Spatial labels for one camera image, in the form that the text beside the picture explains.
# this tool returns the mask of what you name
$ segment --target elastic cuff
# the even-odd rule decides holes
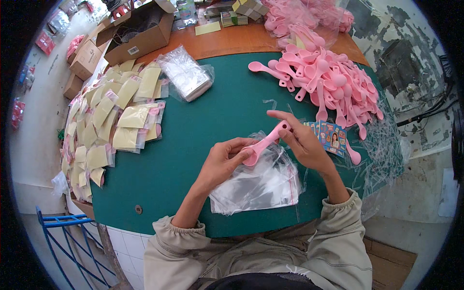
[[[329,203],[329,197],[327,197],[326,199],[322,200],[322,205],[329,209],[344,208],[344,207],[352,206],[354,204],[354,200],[359,198],[358,193],[349,187],[346,187],[346,189],[348,191],[348,194],[350,195],[350,198],[347,201],[333,205]]]
[[[205,232],[205,224],[200,223],[199,220],[197,220],[197,222],[195,224],[195,228],[183,229],[181,227],[176,227],[173,224],[171,224],[171,221],[173,220],[173,218],[174,218],[174,216],[169,217],[166,220],[166,226],[168,227],[169,230],[171,230],[173,232],[178,232],[178,233],[193,233],[193,232],[203,233],[203,232]]]

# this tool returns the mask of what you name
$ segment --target beige jacket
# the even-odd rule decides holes
[[[144,254],[145,289],[186,290],[195,282],[198,289],[200,277],[213,280],[243,273],[293,272],[324,290],[370,290],[372,264],[362,241],[362,202],[358,193],[347,189],[351,197],[344,203],[322,200],[321,220],[307,252],[264,238],[229,247],[207,238],[200,222],[196,228],[181,229],[171,224],[172,217],[159,219],[153,223],[156,235]]]

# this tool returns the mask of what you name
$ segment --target green table top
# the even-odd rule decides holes
[[[198,61],[200,65],[211,64],[214,67],[216,77],[213,86],[191,103],[181,103],[172,97],[165,99],[162,139],[146,143],[140,154],[116,153],[116,167],[107,168],[103,189],[92,183],[96,221],[127,231],[154,234],[152,222],[176,213],[215,143],[237,136],[246,137],[259,130],[268,134],[275,127],[278,121],[266,115],[272,103],[264,104],[264,99],[276,100],[277,110],[288,111],[289,104],[297,118],[313,121],[318,109],[316,106],[296,101],[269,74],[248,70],[252,61],[266,64],[280,57],[280,53],[274,52],[247,53]],[[381,97],[385,97],[372,69],[360,67],[366,69]],[[329,117],[335,119],[335,111],[330,111]],[[349,141],[358,138],[355,130],[348,132]],[[357,151],[363,160],[369,158],[363,149]],[[292,152],[288,153],[297,163]],[[297,164],[303,183],[306,168]],[[343,182],[350,187],[356,172],[340,168],[339,172]],[[356,180],[355,187],[361,188],[358,191],[360,196],[363,183],[363,178]],[[199,219],[206,224],[209,237],[264,232],[320,217],[321,200],[326,196],[321,177],[310,170],[306,192],[300,195],[296,206],[224,216],[212,214],[207,199]],[[142,214],[135,212],[136,205],[142,207]]]

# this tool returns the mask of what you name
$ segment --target white tiled wall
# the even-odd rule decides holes
[[[113,249],[126,278],[135,290],[143,289],[143,253],[150,235],[107,227]]]

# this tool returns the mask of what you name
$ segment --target blue metal chair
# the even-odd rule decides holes
[[[71,259],[77,266],[77,268],[79,269],[79,271],[81,272],[82,274],[82,277],[84,277],[85,281],[87,282],[87,284],[89,285],[90,289],[93,290],[92,286],[90,285],[89,281],[87,280],[87,278],[85,277],[84,275],[84,272],[83,270],[89,274],[90,276],[94,277],[97,281],[101,282],[102,284],[106,285],[108,288],[110,288],[111,286],[108,284],[108,282],[106,282],[106,279],[105,277],[103,276],[102,274],[102,271],[100,270],[100,267],[99,265],[104,268],[106,271],[108,271],[109,273],[113,274],[114,276],[116,276],[115,273],[113,273],[110,269],[106,268],[104,265],[102,265],[100,262],[98,262],[97,260],[95,260],[95,257],[93,256],[93,253],[92,253],[92,249],[90,248],[90,245],[89,245],[89,241],[87,239],[87,234],[92,238],[92,240],[95,241],[95,243],[97,243],[101,248],[103,248],[103,246],[92,236],[92,234],[84,227],[83,224],[86,224],[86,223],[90,223],[90,222],[93,222],[94,220],[92,219],[89,219],[87,218],[87,216],[85,214],[78,214],[78,215],[65,215],[65,216],[59,216],[59,217],[43,217],[42,216],[42,212],[40,210],[40,208],[38,206],[35,207],[36,209],[36,212],[37,212],[37,216],[39,218],[39,223],[42,225],[42,229],[44,231],[44,235],[45,235],[45,239],[47,241],[47,244],[48,244],[48,247],[50,248],[50,251],[52,252],[52,255],[53,255],[53,258],[55,259],[55,262],[57,263],[58,265],[58,268],[60,269],[61,273],[63,274],[64,278],[66,279],[66,281],[68,282],[69,286],[74,290],[74,286],[72,286],[71,282],[69,281],[68,277],[66,276],[66,274],[64,273],[64,270],[63,268],[61,267],[59,261],[58,261],[58,258],[55,254],[55,251],[53,250],[52,248],[52,244],[50,242],[50,239],[52,239],[52,241],[58,246],[58,248],[60,248],[61,251],[63,251],[63,253],[66,254],[66,256],[68,256],[69,259]],[[89,250],[88,252],[73,238],[73,236],[71,235],[71,233],[66,230],[66,226],[74,226],[74,225],[81,225],[81,230],[82,230],[82,235],[84,236],[84,240],[85,240],[85,243],[87,244],[87,249]],[[68,251],[66,251],[60,244],[59,242],[52,236],[52,234],[48,231],[48,228],[53,228],[53,227],[61,227],[62,230],[63,230],[63,234],[64,234],[64,237],[66,238],[66,242],[68,244],[68,248],[69,248],[69,251],[71,253],[68,253]],[[95,276],[92,272],[90,272],[88,269],[86,269],[84,266],[82,266],[77,260],[76,260],[76,257],[74,255],[74,252],[72,251],[72,248],[71,248],[71,244],[69,243],[69,239],[68,239],[68,235],[69,237],[74,241],[74,243],[76,243],[76,245],[79,246],[79,248],[81,248],[89,257],[92,258],[93,262],[95,263],[95,266],[97,267],[98,269],[98,272],[100,273],[102,279],[98,278],[97,276]]]

